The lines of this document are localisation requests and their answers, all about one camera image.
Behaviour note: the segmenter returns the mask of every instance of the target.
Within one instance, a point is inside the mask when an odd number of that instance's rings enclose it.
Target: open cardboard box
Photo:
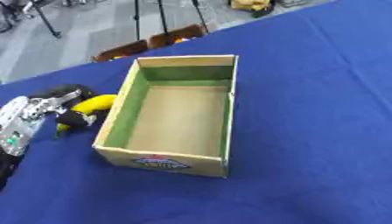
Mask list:
[[[226,177],[237,56],[136,59],[94,147],[114,165]]]

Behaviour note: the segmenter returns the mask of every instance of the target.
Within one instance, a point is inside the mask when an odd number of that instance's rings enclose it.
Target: printed logo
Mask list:
[[[145,166],[146,168],[166,171],[180,170],[190,167],[189,165],[182,164],[179,161],[157,155],[133,159],[133,162]]]

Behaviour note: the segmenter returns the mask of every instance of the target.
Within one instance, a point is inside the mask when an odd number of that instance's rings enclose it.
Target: black stand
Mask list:
[[[162,0],[157,0],[157,3],[159,5],[159,13],[161,14],[161,19],[162,19],[162,25],[164,27],[164,38],[166,45],[169,46],[171,44],[170,41],[170,35],[167,30],[167,23],[166,23],[166,17],[165,17],[165,12],[164,12],[164,5],[162,4]]]
[[[140,11],[139,11],[139,0],[135,0],[135,16],[136,21],[136,37],[140,40]]]
[[[34,2],[34,0],[31,1],[32,7],[37,11],[39,16],[42,18],[42,21],[44,21],[44,24],[46,25],[47,29],[49,29],[49,32],[57,39],[61,38],[61,32],[60,31],[55,31],[51,23],[49,23],[49,20],[47,20],[44,12],[39,8],[39,6]]]
[[[200,8],[199,8],[199,5],[200,5],[200,4],[199,4],[199,1],[198,1],[198,0],[192,0],[192,2],[193,2],[194,8],[196,8],[196,11],[197,11],[198,14],[199,14],[201,23],[203,24],[204,29],[206,30],[206,33],[209,34],[210,31],[208,30],[208,27],[207,27],[207,25],[206,25],[206,21],[204,20],[203,14],[201,14],[201,11],[200,11]]]

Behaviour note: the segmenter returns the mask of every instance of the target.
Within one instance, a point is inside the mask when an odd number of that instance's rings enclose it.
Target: blue table cover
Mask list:
[[[48,119],[0,192],[1,224],[392,223],[392,1],[333,3],[143,56],[237,54],[230,175],[114,167],[99,125],[53,140]],[[57,84],[100,94],[134,58],[0,87],[0,105]]]

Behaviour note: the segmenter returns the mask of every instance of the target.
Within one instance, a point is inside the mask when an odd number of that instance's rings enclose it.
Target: yellow banana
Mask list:
[[[102,94],[96,97],[82,101],[71,108],[71,110],[81,112],[89,116],[93,111],[96,110],[107,110],[110,109],[117,97],[116,94]],[[60,135],[61,132],[70,129],[68,125],[58,123],[56,137]]]

